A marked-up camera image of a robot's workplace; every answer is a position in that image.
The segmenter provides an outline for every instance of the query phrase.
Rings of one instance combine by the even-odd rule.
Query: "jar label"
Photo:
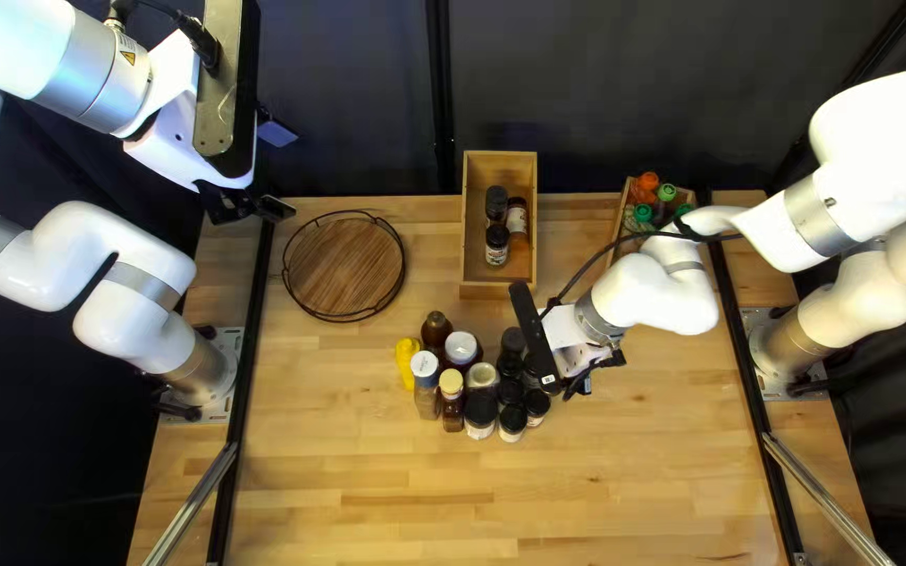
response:
[[[506,258],[509,256],[507,251],[508,247],[503,248],[492,248],[487,244],[484,245],[484,261],[488,262],[488,265],[502,265],[505,263]]]
[[[510,234],[513,232],[526,234],[526,209],[522,206],[513,206],[505,217],[505,227],[510,229]]]

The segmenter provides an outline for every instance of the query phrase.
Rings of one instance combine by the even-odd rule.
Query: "sauce bottle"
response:
[[[446,318],[446,315],[438,310],[433,310],[422,323],[422,343],[432,354],[442,356],[446,337],[452,331],[453,323]]]

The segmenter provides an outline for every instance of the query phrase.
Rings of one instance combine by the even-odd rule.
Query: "wooden crate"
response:
[[[512,255],[502,267],[484,261],[485,192],[500,184],[512,197],[526,199],[530,215],[528,265],[511,265]],[[533,291],[536,283],[536,153],[531,151],[464,151],[463,199],[461,212],[460,298],[507,299],[510,284],[523,281]],[[509,277],[507,269],[521,277]]]
[[[624,190],[621,192],[621,199],[617,204],[617,216],[614,219],[614,231],[611,233],[614,235],[614,238],[617,238],[618,235],[627,236],[631,234],[630,230],[624,225],[624,209],[629,204],[628,196],[631,194],[631,190],[633,189],[633,187],[635,187],[636,182],[638,182],[638,179],[636,179],[635,177],[628,177],[624,182]],[[676,211],[676,208],[681,204],[684,204],[685,202],[697,205],[698,200],[695,198],[695,193],[692,190],[686,188],[676,187],[676,197],[674,197],[670,202],[666,203],[667,217],[673,215],[673,212]],[[611,266],[614,264],[614,262],[621,259],[625,255],[632,252],[637,252],[638,248],[641,247],[642,242],[644,242],[644,240],[633,240],[631,242],[625,242],[624,244],[621,244],[614,249],[613,254],[607,254],[607,265]]]

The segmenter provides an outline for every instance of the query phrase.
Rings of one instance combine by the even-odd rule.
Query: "bottle cap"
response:
[[[492,248],[501,248],[510,241],[510,229],[500,224],[489,225],[484,240]]]
[[[502,349],[517,354],[522,354],[526,348],[526,338],[522,335],[522,328],[510,326],[502,332]]]
[[[498,400],[503,405],[522,402],[522,384],[514,380],[498,382]]]
[[[673,212],[673,216],[681,217],[684,214],[686,214],[690,211],[693,211],[694,209],[695,209],[695,206],[693,204],[691,204],[690,202],[685,202],[684,204],[681,204],[680,206],[678,206],[676,208],[676,212]]]
[[[505,207],[510,199],[510,194],[505,187],[494,184],[488,187],[484,195],[484,212],[488,217],[497,217],[505,212]]]
[[[655,195],[664,202],[670,202],[676,197],[676,187],[672,186],[668,182],[665,182],[661,184],[660,188],[655,191]]]
[[[436,373],[439,371],[439,359],[436,354],[427,350],[422,350],[418,354],[411,356],[411,373],[415,375],[415,382],[422,379],[436,379]],[[421,383],[422,387],[434,387],[435,384]]]
[[[660,175],[655,174],[655,171],[646,171],[638,175],[635,184],[637,184],[638,190],[642,192],[652,192],[655,187],[660,186]]]
[[[439,389],[445,395],[456,395],[463,391],[463,375],[450,368],[439,376]]]
[[[490,387],[495,385],[498,379],[498,372],[495,366],[487,362],[474,364],[467,370],[467,388]]]
[[[526,406],[526,414],[534,417],[543,417],[551,409],[551,398],[539,389],[527,391],[522,403]]]
[[[652,206],[648,204],[636,204],[635,220],[640,223],[647,223],[652,220]]]
[[[457,330],[446,337],[446,357],[454,364],[466,364],[477,354],[474,334]]]
[[[526,411],[522,405],[506,405],[500,415],[498,415],[498,424],[502,430],[510,434],[519,434],[526,428]]]
[[[498,402],[485,393],[472,393],[463,408],[463,418],[472,426],[485,428],[498,416]]]

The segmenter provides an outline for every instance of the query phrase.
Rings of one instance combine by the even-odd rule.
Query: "plastic bottle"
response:
[[[456,369],[447,369],[439,376],[439,391],[443,394],[443,430],[463,430],[463,375]]]
[[[415,390],[415,375],[411,371],[411,358],[422,349],[418,339],[400,339],[394,348],[394,360],[397,370],[401,372],[401,383],[408,391]]]
[[[477,338],[463,330],[450,332],[446,337],[443,353],[444,366],[457,369],[461,374],[467,371],[467,367],[473,366],[483,358],[481,344]]]
[[[418,417],[434,421],[439,418],[439,359],[423,350],[411,358],[415,374],[415,408]]]
[[[442,355],[446,337],[452,331],[453,323],[446,318],[446,315],[438,310],[433,310],[422,323],[422,342],[425,349],[432,354]]]

